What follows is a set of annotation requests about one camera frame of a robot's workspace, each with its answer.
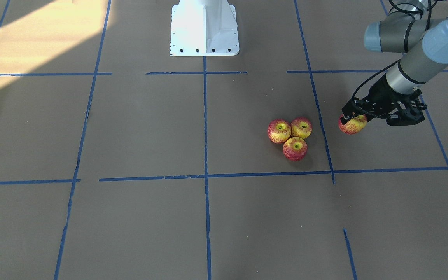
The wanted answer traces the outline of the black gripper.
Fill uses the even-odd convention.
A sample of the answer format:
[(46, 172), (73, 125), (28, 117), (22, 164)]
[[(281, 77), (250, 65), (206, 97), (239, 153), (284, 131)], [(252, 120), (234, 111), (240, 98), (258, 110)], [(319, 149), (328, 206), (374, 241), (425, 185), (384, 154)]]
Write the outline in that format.
[(420, 89), (411, 89), (410, 94), (396, 92), (387, 82), (386, 76), (378, 79), (369, 89), (369, 94), (362, 98), (351, 98), (342, 108), (341, 119), (366, 117), (366, 122), (372, 119), (385, 119), (390, 126), (416, 125), (425, 120), (425, 103), (418, 97)]

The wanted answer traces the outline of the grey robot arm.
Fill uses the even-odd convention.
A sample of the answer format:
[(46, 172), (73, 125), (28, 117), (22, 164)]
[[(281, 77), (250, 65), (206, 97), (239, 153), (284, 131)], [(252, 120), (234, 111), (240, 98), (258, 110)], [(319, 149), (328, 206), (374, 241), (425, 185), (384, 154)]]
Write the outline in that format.
[(431, 12), (429, 0), (400, 0), (384, 21), (368, 25), (363, 39), (367, 50), (404, 56), (381, 71), (366, 97), (350, 98), (340, 125), (359, 116), (384, 119), (390, 126), (424, 121), (427, 105), (418, 100), (421, 87), (448, 67), (448, 17), (433, 20)]

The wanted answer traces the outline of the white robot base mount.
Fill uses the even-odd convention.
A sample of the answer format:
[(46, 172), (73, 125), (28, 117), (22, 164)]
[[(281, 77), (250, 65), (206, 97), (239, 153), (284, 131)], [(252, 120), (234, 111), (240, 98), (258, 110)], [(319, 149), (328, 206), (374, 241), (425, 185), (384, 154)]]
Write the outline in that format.
[(171, 16), (171, 56), (239, 54), (236, 9), (227, 0), (180, 0)]

